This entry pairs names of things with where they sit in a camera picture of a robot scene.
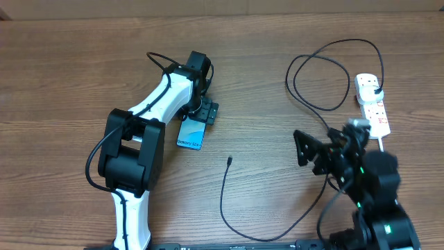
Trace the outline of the Samsung Galaxy smartphone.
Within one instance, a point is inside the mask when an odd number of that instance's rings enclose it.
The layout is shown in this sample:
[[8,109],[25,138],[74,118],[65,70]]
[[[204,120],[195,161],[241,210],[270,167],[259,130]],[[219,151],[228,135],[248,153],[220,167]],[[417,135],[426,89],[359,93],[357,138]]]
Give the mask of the Samsung Galaxy smartphone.
[[201,150],[205,129],[205,123],[186,118],[186,120],[181,123],[177,145],[187,149]]

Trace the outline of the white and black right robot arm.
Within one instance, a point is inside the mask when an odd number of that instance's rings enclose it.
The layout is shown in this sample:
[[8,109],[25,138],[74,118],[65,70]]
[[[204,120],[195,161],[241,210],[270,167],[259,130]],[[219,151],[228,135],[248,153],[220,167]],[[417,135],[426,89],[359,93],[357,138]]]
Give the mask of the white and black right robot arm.
[[318,237],[324,249],[420,249],[412,221],[398,202],[398,159],[385,151],[366,150],[371,125],[349,119],[341,130],[329,128],[329,144],[296,130],[298,164],[313,163],[315,175],[333,176],[338,193],[356,205],[353,228]]

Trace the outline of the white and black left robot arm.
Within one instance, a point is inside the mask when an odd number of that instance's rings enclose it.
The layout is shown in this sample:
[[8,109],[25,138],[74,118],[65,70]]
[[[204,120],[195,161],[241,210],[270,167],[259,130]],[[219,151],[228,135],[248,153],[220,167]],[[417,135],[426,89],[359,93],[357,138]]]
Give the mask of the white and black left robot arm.
[[117,229],[108,249],[150,248],[148,201],[163,166],[167,124],[177,117],[178,146],[199,150],[219,109],[206,97],[214,66],[204,53],[192,51],[185,64],[172,60],[160,69],[161,81],[145,100],[110,112],[85,163],[88,183],[114,199]]

